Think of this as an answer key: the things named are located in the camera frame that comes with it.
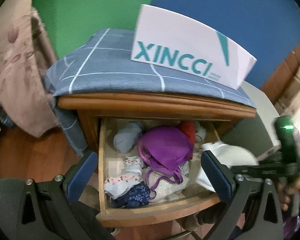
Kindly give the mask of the wooden nightstand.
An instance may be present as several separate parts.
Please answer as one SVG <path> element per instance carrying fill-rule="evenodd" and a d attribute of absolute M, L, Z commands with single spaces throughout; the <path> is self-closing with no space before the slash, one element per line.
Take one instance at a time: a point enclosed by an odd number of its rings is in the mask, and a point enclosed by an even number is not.
<path fill-rule="evenodd" d="M 242 103 L 204 96 L 171 93 L 97 92 L 60 96 L 61 109 L 75 110 L 91 150 L 98 152 L 103 118 L 221 121 L 224 133 L 241 119 L 256 116 Z"/>

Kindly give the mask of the grey white underwear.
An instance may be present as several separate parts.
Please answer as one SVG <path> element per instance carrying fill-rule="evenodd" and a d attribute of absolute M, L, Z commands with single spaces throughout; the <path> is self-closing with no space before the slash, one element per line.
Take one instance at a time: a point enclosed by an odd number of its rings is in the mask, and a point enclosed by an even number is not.
<path fill-rule="evenodd" d="M 190 166 L 187 161 L 180 166 L 182 183 L 172 183 L 173 178 L 168 180 L 162 179 L 163 173 L 152 171 L 150 167 L 143 169 L 142 179 L 149 187 L 151 193 L 149 197 L 150 203 L 161 203 L 179 199 L 179 194 L 190 185 Z"/>

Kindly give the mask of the light blue sock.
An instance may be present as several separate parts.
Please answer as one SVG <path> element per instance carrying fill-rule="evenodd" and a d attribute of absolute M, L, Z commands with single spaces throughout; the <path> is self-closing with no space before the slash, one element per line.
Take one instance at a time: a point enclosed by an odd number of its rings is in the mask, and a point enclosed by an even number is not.
<path fill-rule="evenodd" d="M 113 145 L 120 153 L 128 153 L 142 135 L 143 126 L 139 121 L 130 121 L 118 130 Z"/>

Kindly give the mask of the blue checked cloth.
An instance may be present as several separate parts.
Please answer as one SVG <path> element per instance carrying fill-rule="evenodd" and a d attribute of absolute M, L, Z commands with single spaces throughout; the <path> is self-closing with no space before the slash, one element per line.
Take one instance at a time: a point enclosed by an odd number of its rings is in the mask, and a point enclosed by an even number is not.
<path fill-rule="evenodd" d="M 135 62 L 130 59 L 134 33 L 123 29 L 101 29 L 86 44 L 55 62 L 43 76 L 53 94 L 53 109 L 63 132 L 77 155 L 88 149 L 74 111 L 57 107 L 62 95 L 93 92 L 168 92 L 254 103 L 242 88 L 231 89 L 178 70 Z"/>

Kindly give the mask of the purple patterned sleeve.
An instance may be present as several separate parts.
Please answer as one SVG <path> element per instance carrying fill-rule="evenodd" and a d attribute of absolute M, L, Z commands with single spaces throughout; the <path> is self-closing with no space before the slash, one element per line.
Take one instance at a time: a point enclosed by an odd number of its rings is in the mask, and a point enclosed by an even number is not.
<path fill-rule="evenodd" d="M 300 217 L 287 217 L 283 220 L 283 239 L 290 239 L 300 228 Z"/>

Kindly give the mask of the white pink floral underwear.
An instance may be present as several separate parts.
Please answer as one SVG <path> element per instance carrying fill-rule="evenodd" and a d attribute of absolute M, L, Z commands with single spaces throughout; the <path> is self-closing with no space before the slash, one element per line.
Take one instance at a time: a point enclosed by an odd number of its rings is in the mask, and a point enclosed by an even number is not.
<path fill-rule="evenodd" d="M 126 156 L 125 168 L 117 177 L 109 177 L 104 181 L 104 192 L 117 199 L 126 194 L 132 187 L 142 182 L 143 161 L 137 156 Z"/>

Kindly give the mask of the white XINCCI shoe box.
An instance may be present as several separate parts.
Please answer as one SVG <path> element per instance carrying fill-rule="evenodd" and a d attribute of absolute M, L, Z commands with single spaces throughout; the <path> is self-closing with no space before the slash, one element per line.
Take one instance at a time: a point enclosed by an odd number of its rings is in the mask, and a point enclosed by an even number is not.
<path fill-rule="evenodd" d="M 232 39 L 182 14 L 143 4 L 131 60 L 162 66 L 237 89 L 257 59 Z"/>

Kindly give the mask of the navy floral underwear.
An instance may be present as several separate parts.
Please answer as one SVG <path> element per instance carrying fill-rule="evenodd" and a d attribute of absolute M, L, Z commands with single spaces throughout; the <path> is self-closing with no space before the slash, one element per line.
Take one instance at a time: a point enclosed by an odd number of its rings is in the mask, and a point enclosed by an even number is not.
<path fill-rule="evenodd" d="M 114 208 L 136 209 L 149 204 L 150 194 L 149 187 L 144 182 L 141 182 L 133 186 L 121 197 L 111 199 L 110 204 Z"/>

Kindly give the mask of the red underwear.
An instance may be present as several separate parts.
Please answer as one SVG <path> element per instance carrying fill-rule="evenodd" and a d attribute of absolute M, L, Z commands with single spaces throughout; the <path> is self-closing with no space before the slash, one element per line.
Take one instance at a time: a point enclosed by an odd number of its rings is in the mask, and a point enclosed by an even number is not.
<path fill-rule="evenodd" d="M 178 129 L 182 131 L 191 145 L 195 143 L 195 126 L 193 121 L 183 120 L 178 124 Z"/>

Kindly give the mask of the purple bra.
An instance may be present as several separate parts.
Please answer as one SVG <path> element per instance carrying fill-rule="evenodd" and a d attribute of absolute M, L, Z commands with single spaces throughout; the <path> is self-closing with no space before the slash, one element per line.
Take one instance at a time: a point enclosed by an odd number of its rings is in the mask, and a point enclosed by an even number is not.
<path fill-rule="evenodd" d="M 147 167 L 164 174 L 162 179 L 173 178 L 172 183 L 180 184 L 180 166 L 192 158 L 193 145 L 178 128 L 157 126 L 141 136 L 136 151 Z"/>

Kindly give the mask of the pink floral curtain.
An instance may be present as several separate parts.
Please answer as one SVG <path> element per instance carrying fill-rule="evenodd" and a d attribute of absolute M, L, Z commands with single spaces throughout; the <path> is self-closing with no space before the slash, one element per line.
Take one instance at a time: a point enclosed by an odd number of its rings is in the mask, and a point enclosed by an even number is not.
<path fill-rule="evenodd" d="M 5 0 L 0 7 L 0 102 L 17 126 L 37 138 L 58 125 L 52 95 L 43 84 L 56 60 L 32 0 Z"/>

